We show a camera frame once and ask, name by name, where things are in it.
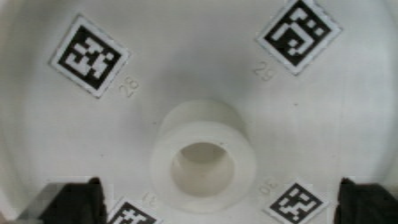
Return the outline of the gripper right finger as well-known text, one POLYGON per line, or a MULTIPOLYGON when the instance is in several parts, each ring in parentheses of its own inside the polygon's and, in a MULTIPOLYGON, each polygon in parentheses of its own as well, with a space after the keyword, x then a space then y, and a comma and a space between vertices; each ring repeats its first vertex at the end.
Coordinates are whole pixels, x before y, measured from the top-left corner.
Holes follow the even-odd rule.
POLYGON ((341 179, 334 224, 398 224, 398 199, 380 184, 341 179))

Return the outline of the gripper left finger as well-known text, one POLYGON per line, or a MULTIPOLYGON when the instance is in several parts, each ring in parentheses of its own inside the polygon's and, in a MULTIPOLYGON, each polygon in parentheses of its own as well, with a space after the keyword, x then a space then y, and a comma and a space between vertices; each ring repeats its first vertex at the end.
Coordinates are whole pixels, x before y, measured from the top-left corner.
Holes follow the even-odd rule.
POLYGON ((42 224, 106 224, 103 185, 97 177, 67 183, 39 215, 42 224))

